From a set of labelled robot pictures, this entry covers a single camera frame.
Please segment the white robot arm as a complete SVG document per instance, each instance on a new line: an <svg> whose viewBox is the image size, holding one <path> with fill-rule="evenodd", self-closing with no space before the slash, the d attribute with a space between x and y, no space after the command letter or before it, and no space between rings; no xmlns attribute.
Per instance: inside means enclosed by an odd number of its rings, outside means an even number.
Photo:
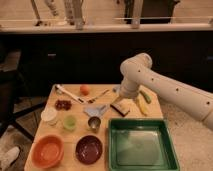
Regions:
<svg viewBox="0 0 213 171"><path fill-rule="evenodd" d="M135 99L143 85L213 131L213 93L160 75L151 67L152 58L147 53L124 60L120 65L123 75L120 96Z"/></svg>

